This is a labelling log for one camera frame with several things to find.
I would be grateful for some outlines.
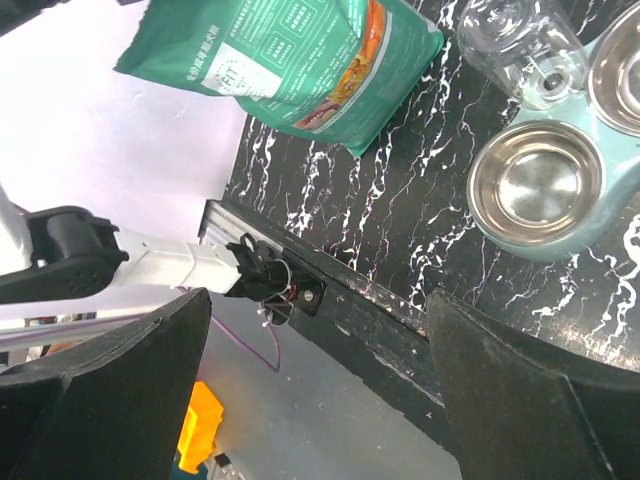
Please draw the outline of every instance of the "white arm segment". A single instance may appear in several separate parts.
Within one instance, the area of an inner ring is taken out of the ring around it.
[[[33,246],[27,222],[0,186],[0,275],[31,266]]]
[[[240,278],[233,252],[222,244],[197,245],[140,235],[121,229],[118,247],[129,254],[110,286],[168,285],[204,287],[227,293]]]

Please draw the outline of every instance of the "black joint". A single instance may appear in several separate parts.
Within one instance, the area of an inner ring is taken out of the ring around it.
[[[104,290],[120,264],[117,227],[78,207],[24,216],[33,245],[33,266],[0,276],[0,303],[83,298]]]
[[[259,258],[244,242],[230,243],[227,248],[236,256],[238,273],[241,275],[226,293],[227,297],[245,297],[261,302],[287,288],[289,272],[282,262]]]

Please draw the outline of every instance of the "gray floor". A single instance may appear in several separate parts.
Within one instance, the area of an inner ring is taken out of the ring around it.
[[[257,305],[214,297],[214,313],[275,359]],[[277,329],[275,374],[211,328],[200,377],[225,406],[219,446],[247,480],[460,479],[455,459],[293,329]]]

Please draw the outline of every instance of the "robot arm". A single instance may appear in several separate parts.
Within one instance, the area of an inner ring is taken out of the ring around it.
[[[0,187],[0,304],[66,300],[110,286],[205,287],[264,300],[291,285],[248,243],[198,245],[120,229],[77,207],[20,215]]]

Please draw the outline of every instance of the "clear plastic water bottle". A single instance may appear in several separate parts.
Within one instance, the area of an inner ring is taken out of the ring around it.
[[[464,58],[525,108],[584,86],[587,54],[553,0],[470,0],[456,36]]]

